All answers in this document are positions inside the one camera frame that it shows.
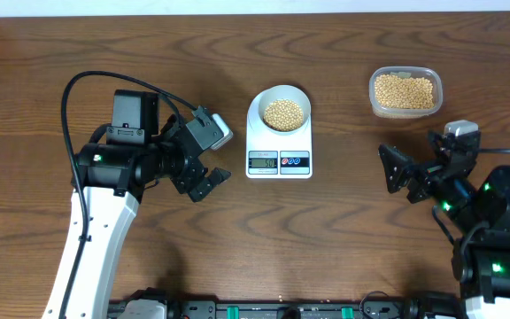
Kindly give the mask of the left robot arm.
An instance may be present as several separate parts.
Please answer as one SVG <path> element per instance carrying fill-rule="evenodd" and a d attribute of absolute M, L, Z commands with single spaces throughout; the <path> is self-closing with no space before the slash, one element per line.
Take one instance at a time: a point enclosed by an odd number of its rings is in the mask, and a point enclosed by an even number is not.
<path fill-rule="evenodd" d="M 163 101 L 159 93 L 117 90 L 111 123 L 74 155 L 71 221 L 44 317 L 107 316 L 120 252 L 148 187 L 168 178 L 198 202 L 231 176 L 199 160 L 232 138 L 225 121 L 198 107 L 192 121 L 174 113 L 160 126 Z"/>

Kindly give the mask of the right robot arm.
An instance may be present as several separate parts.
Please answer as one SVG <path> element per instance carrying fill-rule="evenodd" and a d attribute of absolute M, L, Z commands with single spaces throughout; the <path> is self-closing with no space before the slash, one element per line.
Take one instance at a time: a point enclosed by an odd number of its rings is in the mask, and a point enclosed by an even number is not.
<path fill-rule="evenodd" d="M 468 177 L 481 152 L 481 133 L 428 134 L 435 158 L 419 163 L 394 146 L 378 155 L 387 189 L 408 190 L 415 204 L 434 199 L 461 236 L 440 228 L 452 244 L 452 272 L 460 284 L 464 318 L 510 318 L 510 166 L 497 166 L 480 187 Z"/>

